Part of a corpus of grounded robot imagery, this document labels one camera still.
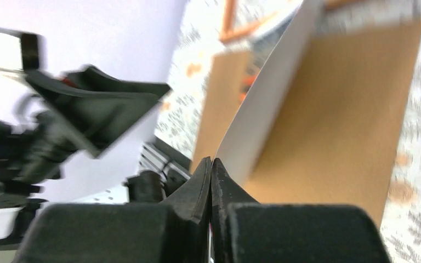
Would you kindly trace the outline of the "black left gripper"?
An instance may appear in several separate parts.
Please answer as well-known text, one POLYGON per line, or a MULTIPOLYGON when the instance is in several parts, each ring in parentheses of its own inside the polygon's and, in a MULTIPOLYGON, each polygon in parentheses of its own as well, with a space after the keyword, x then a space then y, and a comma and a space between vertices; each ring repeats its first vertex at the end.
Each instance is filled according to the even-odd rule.
POLYGON ((22 133, 0 121, 0 207, 23 206, 41 192, 39 183, 61 179, 61 164, 78 148, 100 156, 170 91, 166 83, 123 81, 93 65, 63 80, 31 70, 25 81, 68 139, 48 111, 36 114, 35 129, 22 133))

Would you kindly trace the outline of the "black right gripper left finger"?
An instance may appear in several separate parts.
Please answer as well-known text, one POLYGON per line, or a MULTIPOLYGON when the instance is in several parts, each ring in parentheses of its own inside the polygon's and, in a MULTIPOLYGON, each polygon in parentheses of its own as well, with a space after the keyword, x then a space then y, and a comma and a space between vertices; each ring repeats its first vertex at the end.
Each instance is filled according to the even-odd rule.
POLYGON ((175 214, 168 234, 172 262, 209 260, 211 170, 211 158, 203 158, 191 178, 162 202, 175 214))

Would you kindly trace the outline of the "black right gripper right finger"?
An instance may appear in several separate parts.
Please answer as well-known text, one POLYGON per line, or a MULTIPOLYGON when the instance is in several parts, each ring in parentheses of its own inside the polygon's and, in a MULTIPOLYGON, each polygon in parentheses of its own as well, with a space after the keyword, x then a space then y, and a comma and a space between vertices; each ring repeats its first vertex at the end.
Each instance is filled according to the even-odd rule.
POLYGON ((226 223, 228 206, 231 203, 255 203, 256 200, 230 177, 219 158, 212 163, 210 186, 214 261, 231 262, 231 241, 226 223))

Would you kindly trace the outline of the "sunset landscape photo print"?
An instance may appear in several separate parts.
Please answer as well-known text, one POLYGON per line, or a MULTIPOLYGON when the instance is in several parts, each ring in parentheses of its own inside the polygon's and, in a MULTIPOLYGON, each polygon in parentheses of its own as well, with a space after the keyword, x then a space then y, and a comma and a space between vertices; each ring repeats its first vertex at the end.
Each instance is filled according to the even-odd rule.
POLYGON ((245 183, 257 162, 322 10, 321 1, 301 4, 219 145, 215 156, 239 185, 245 183))

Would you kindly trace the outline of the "orange wooden picture frame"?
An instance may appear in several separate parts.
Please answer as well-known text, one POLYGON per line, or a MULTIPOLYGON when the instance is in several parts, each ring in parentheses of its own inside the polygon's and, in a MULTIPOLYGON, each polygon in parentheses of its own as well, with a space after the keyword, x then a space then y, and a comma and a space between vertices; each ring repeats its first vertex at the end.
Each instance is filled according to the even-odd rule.
POLYGON ((304 1, 225 1, 219 40, 259 43, 283 35, 304 1))

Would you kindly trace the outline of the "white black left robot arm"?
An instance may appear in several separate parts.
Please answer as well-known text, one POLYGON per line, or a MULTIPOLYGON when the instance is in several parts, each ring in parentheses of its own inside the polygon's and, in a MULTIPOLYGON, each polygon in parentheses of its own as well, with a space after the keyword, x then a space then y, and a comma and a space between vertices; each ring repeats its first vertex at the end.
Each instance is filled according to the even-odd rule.
POLYGON ((165 83, 122 81, 89 65, 62 80, 29 70, 32 93, 0 121, 0 249, 19 244, 43 202, 115 187, 138 168, 165 83))

